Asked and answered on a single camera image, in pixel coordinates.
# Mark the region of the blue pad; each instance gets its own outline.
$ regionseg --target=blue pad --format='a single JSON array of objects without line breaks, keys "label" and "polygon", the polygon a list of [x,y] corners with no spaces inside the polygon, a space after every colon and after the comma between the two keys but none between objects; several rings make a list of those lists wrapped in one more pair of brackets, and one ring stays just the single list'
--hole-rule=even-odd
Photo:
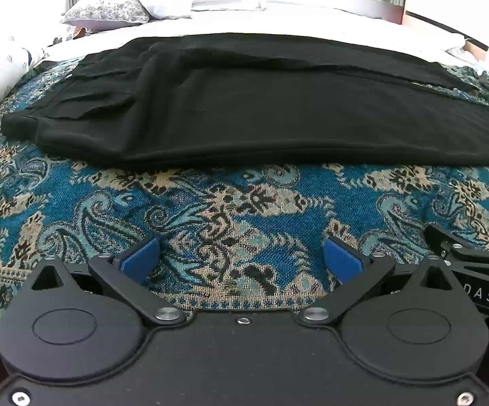
[{"label": "blue pad", "polygon": [[159,260],[160,242],[157,238],[153,238],[122,261],[121,272],[138,284],[142,284],[158,265]]},{"label": "blue pad", "polygon": [[364,270],[359,258],[330,239],[326,239],[324,243],[324,261],[331,273],[343,284],[348,283]]}]

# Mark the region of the patterned blanket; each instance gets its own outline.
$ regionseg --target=patterned blanket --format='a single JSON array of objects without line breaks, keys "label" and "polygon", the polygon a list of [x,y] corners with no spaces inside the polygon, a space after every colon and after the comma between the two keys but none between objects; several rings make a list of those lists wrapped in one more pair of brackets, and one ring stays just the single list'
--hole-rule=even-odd
[{"label": "patterned blanket", "polygon": [[[25,108],[79,59],[29,75],[0,105]],[[489,81],[447,68],[489,104]],[[85,262],[155,233],[162,263],[145,285],[186,310],[294,308],[331,291],[322,260],[336,235],[400,262],[427,254],[427,222],[489,250],[489,167],[263,165],[240,169],[100,170],[0,135],[0,317],[37,261]]]}]

